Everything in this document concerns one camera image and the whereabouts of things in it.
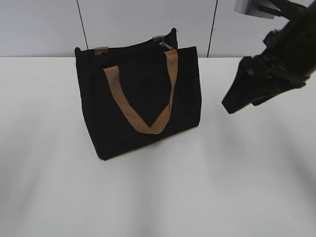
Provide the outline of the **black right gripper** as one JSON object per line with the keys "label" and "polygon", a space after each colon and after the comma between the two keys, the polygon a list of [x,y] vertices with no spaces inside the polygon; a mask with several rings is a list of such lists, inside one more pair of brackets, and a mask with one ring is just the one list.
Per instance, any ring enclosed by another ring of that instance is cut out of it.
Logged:
{"label": "black right gripper", "polygon": [[246,56],[239,62],[235,79],[222,100],[228,114],[302,88],[316,70],[316,2],[309,6],[289,0],[271,2],[288,23],[266,35],[266,49],[260,55]]}

